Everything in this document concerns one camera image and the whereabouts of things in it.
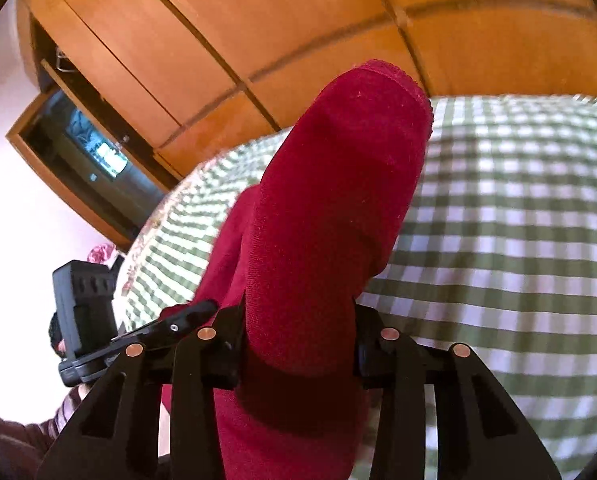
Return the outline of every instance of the bed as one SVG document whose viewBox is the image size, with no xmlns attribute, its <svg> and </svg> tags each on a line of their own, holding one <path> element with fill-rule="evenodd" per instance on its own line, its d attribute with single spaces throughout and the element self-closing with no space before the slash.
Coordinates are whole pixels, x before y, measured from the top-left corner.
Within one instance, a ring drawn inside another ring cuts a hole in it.
<svg viewBox="0 0 597 480">
<path fill-rule="evenodd" d="M 471 345 L 574 478 L 597 451 L 597 98 L 434 98 L 433 134 L 388 266 L 358 302 L 428 346 Z M 128 254 L 128 328 L 184 303 L 239 193 L 289 130 L 196 168 Z M 426 477 L 435 478 L 433 392 Z M 352 478 L 369 476 L 376 406 Z"/>
</svg>

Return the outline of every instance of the white wall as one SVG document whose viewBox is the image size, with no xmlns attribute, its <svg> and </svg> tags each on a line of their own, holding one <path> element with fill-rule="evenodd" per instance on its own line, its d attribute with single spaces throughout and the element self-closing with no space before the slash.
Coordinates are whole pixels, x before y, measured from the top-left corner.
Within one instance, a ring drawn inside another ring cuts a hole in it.
<svg viewBox="0 0 597 480">
<path fill-rule="evenodd" d="M 67 391 L 48 338 L 52 271 L 105 241 L 5 139 L 37 94 L 22 68 L 9 0 L 0 12 L 0 416 L 24 423 L 53 416 Z"/>
</svg>

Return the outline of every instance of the metal rivet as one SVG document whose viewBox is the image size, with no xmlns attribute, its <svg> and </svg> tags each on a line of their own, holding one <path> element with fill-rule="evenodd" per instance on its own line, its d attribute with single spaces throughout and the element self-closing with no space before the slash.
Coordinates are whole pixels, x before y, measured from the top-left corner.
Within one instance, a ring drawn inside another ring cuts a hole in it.
<svg viewBox="0 0 597 480">
<path fill-rule="evenodd" d="M 401 333 L 398 332 L 398 330 L 396 330 L 395 328 L 388 326 L 380 331 L 380 336 L 385 341 L 396 341 L 401 336 Z"/>
<path fill-rule="evenodd" d="M 472 350 L 467 345 L 458 344 L 454 346 L 454 354 L 458 357 L 469 357 L 472 353 Z"/>
<path fill-rule="evenodd" d="M 210 339 L 213 339 L 215 336 L 216 336 L 216 330 L 214 330 L 210 326 L 201 328 L 198 331 L 198 339 L 203 339 L 203 341 L 208 341 Z"/>
<path fill-rule="evenodd" d="M 130 346 L 125 348 L 125 354 L 128 357 L 137 357 L 143 353 L 143 345 L 141 343 L 132 343 Z"/>
</svg>

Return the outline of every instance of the brown sleeve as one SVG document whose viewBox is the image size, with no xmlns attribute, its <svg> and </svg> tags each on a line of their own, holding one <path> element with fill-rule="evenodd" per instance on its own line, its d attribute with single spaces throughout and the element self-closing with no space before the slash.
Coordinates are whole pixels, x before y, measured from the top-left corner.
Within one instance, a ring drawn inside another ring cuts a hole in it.
<svg viewBox="0 0 597 480">
<path fill-rule="evenodd" d="M 0 457 L 21 480 L 34 480 L 45 453 L 81 403 L 73 388 L 54 418 L 40 424 L 19 424 L 0 418 Z"/>
</svg>

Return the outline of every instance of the green gingham fabric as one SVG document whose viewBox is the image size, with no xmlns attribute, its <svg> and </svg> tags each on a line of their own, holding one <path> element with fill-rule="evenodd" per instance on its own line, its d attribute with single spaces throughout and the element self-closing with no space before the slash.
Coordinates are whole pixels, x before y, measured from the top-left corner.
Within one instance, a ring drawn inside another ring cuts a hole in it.
<svg viewBox="0 0 597 480">
<path fill-rule="evenodd" d="M 419 343 L 472 346 L 528 418 L 563 478 L 597 451 L 597 98 L 433 100 L 425 167 L 389 265 L 359 303 Z M 190 300 L 238 194 L 287 133 L 193 174 L 127 293 L 128 321 Z M 437 430 L 427 390 L 427 463 Z M 367 479 L 377 411 L 352 478 Z"/>
</svg>

